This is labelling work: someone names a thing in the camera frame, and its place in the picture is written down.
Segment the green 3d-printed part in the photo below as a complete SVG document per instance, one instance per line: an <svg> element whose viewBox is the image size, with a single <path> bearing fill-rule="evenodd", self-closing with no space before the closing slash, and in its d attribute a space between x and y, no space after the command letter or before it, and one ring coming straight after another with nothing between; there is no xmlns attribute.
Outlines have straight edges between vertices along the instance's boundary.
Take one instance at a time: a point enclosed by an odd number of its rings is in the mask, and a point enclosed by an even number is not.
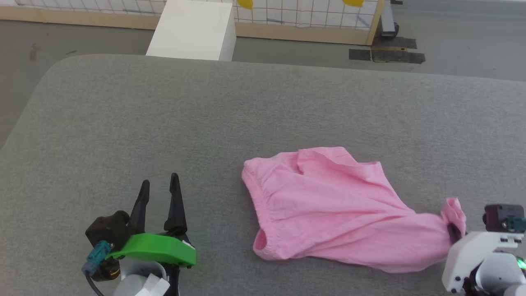
<svg viewBox="0 0 526 296"><path fill-rule="evenodd" d="M108 258L130 258L177 264L181 267L196 264L196 250L172 236L153 233L132 235L120 251L112 252Z"/></svg>

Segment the white box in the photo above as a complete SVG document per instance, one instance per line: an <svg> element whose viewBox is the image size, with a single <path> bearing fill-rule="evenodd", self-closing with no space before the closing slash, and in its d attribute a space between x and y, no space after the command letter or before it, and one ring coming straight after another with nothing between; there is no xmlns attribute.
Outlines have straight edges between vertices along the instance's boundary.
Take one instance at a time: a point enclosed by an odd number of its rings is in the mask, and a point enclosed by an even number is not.
<svg viewBox="0 0 526 296"><path fill-rule="evenodd" d="M231 61L235 44L232 3L168 0L146 55Z"/></svg>

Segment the black cable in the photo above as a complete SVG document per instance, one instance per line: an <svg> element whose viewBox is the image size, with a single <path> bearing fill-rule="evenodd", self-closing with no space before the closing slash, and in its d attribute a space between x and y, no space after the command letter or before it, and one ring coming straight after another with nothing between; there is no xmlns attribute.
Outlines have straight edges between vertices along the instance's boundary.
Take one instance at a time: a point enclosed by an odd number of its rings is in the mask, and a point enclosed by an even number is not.
<svg viewBox="0 0 526 296"><path fill-rule="evenodd" d="M95 292L95 294L97 294L97 296L104 296L104 294L102 294L102 292L93 283L92 277L89 276L89 271L86 271L86 280L88 280L89 286L93 289L93 291Z"/></svg>

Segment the gray fabric surface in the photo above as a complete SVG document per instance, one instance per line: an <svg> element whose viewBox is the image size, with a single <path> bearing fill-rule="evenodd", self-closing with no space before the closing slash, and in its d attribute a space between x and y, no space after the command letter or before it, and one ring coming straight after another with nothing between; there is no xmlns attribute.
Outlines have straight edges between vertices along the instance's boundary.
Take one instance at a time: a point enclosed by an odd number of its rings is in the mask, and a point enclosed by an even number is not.
<svg viewBox="0 0 526 296"><path fill-rule="evenodd" d="M526 84L468 77L87 55L54 65L0 151L2 295L93 295L85 229L130 211L151 182L146 230L180 176L198 265L186 295L443 295L443 264L413 274L307 258L267 262L243 162L344 146L381 161L400 198L438 213L457 196L523 203ZM107 295L118 281L99 283Z"/></svg>

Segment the pink garment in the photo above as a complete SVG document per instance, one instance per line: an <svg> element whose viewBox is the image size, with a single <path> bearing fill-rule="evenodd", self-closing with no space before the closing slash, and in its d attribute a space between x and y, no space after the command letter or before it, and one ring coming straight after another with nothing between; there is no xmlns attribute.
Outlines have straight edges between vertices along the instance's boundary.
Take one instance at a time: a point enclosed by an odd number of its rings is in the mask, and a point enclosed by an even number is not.
<svg viewBox="0 0 526 296"><path fill-rule="evenodd" d="M260 226L254 252L265 260L315 256L413 272L447 257L449 223L466 232L457 199L447 199L441 216L416 214L379 162L358 163L343 147L255 158L242 178Z"/></svg>

